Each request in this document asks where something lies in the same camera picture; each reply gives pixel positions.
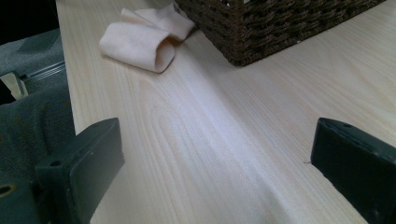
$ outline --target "wood grain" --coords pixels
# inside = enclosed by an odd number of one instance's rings
[[[100,53],[169,3],[57,0],[77,132],[120,118],[127,161],[92,223],[364,223],[308,162],[320,117],[396,146],[396,0],[244,68],[200,31],[160,75]]]

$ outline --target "white cloth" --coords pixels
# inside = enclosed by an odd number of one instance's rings
[[[124,8],[121,12],[122,21],[131,21],[148,24],[155,24],[160,29],[168,31],[172,37],[181,41],[186,39],[194,23],[181,16],[174,4],[170,4],[162,9],[140,9],[132,12]]]
[[[193,26],[174,4],[135,12],[124,8],[121,22],[107,27],[99,45],[109,57],[161,73],[175,57],[175,49],[167,39],[184,40]]]
[[[168,32],[153,26],[114,22],[99,44],[109,57],[161,73],[175,57],[174,47],[166,40],[168,36]]]

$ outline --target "gray fabric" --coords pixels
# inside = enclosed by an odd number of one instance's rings
[[[59,29],[0,46],[0,76],[28,75],[64,60]]]
[[[35,181],[35,165],[75,136],[67,85],[0,105],[0,179]]]

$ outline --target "white towel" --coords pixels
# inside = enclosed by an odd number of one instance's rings
[[[167,31],[153,26],[114,22],[107,27],[99,44],[107,56],[161,73],[175,57],[174,47],[166,40],[168,36]]]
[[[107,27],[99,45],[109,57],[161,73],[175,57],[175,49],[167,38],[184,40],[193,26],[174,4],[135,12],[124,8],[121,22]]]
[[[121,12],[121,20],[144,22],[145,24],[149,21],[158,28],[171,33],[172,37],[178,41],[186,39],[194,27],[194,23],[191,20],[178,13],[178,8],[176,8],[175,4],[170,4],[162,9],[149,8],[135,12],[124,8]]]

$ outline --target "woven basket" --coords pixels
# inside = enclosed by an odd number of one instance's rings
[[[383,1],[176,0],[236,66],[253,63],[299,43]]]

